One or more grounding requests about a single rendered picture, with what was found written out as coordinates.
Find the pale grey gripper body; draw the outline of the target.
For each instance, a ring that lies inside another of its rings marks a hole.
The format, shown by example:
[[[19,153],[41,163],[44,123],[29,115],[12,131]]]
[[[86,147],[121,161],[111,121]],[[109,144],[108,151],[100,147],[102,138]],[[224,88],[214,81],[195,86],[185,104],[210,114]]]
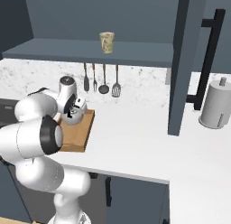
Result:
[[[63,115],[63,121],[69,126],[74,126],[79,124],[83,117],[84,114],[81,110],[73,108],[70,112]]]

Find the wooden tray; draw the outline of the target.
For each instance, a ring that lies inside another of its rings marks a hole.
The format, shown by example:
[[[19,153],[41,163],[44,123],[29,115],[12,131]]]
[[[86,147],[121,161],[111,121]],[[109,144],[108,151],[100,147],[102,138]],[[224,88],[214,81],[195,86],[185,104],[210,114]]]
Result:
[[[88,143],[88,137],[95,118],[95,111],[89,109],[83,116],[82,121],[74,126],[68,126],[61,119],[59,124],[63,131],[62,152],[84,153]]]

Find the beige patterned mug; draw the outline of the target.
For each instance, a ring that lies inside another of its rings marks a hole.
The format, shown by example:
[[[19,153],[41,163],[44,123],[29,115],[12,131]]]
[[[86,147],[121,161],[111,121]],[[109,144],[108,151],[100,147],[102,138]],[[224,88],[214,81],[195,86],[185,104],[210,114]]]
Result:
[[[102,52],[105,54],[112,53],[114,49],[115,34],[111,32],[103,32],[99,34],[99,38],[101,41]]]

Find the dark grey cabinet door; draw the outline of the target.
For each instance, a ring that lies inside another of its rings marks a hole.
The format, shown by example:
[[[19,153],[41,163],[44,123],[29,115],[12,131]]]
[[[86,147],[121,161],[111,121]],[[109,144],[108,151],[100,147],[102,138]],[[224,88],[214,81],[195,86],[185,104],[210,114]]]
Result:
[[[0,52],[33,38],[31,20],[25,0],[0,0]]]

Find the grey kettle with knob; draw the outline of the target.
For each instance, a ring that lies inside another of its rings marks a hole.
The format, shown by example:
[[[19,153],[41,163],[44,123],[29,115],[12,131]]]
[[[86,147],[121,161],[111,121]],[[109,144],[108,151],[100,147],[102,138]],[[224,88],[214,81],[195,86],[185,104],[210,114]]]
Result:
[[[231,83],[226,80],[226,77],[211,81],[199,117],[200,124],[207,128],[220,129],[228,123],[230,116]]]

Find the hanging dark fork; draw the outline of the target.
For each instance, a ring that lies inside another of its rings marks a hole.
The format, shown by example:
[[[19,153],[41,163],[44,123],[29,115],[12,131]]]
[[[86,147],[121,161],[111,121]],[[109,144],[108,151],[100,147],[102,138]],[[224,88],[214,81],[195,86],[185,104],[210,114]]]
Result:
[[[94,92],[97,92],[97,81],[96,81],[96,74],[95,74],[95,63],[92,63],[92,70],[93,70],[93,89],[94,89]]]

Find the hanging dark ladle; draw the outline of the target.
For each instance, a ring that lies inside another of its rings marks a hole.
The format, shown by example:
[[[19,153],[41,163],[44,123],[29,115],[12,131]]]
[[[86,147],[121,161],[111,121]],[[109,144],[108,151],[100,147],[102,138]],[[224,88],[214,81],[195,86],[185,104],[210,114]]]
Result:
[[[103,73],[106,73],[106,65],[103,65]],[[101,94],[106,94],[106,93],[109,91],[109,87],[107,86],[106,83],[104,83],[103,85],[101,85],[101,86],[98,88],[98,91],[99,91]]]

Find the hanging slotted spatula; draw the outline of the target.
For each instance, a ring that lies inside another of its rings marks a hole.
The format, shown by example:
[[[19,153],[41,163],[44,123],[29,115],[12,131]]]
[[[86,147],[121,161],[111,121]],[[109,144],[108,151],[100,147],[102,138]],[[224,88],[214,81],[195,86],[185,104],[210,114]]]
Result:
[[[121,85],[118,82],[118,65],[115,66],[116,71],[116,81],[112,87],[112,97],[119,98],[121,94]]]

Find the black hob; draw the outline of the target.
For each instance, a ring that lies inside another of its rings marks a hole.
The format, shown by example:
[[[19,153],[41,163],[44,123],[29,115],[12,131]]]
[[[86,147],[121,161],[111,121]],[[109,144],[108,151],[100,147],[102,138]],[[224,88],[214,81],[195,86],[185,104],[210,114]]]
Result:
[[[0,128],[18,122],[14,114],[16,104],[17,100],[0,98]]]

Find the dark grey base cupboard front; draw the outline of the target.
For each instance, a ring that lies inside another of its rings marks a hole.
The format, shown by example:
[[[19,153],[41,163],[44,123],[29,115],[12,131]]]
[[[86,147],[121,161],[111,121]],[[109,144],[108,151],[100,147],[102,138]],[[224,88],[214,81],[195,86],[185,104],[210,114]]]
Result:
[[[80,208],[91,219],[92,224],[106,224],[106,194],[104,177],[90,173],[91,186],[88,193],[79,198]],[[27,206],[32,220],[46,224],[55,214],[54,195],[48,192],[33,191]]]

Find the blue grey base cupboard front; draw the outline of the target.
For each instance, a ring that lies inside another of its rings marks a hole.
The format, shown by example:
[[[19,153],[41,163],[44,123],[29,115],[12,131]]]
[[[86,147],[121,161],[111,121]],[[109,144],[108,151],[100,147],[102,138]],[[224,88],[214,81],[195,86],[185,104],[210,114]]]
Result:
[[[31,223],[8,167],[0,163],[0,217]]]

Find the grey base cupboard door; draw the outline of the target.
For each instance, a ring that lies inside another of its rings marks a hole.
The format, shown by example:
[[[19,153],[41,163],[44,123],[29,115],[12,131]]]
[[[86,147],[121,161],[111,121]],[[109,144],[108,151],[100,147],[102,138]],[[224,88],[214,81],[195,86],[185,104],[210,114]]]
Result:
[[[111,177],[111,207],[106,224],[171,224],[169,186]]]

